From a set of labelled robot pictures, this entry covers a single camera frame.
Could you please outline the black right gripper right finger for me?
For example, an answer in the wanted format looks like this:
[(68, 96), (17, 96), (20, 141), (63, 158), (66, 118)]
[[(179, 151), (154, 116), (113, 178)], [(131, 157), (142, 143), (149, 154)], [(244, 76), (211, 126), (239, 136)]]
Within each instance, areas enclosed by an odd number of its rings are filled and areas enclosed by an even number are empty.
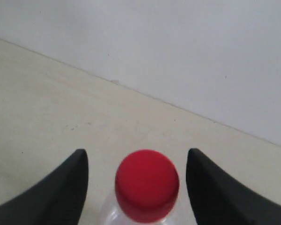
[(202, 151), (188, 151), (186, 186), (199, 225), (281, 225), (281, 206), (234, 179)]

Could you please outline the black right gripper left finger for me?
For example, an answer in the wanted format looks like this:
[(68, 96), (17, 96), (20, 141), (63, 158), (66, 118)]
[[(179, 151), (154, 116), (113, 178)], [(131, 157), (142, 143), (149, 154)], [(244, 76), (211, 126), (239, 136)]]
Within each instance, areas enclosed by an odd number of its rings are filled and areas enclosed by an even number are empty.
[(88, 190), (88, 156), (73, 152), (60, 166), (0, 205), (0, 225), (76, 225)]

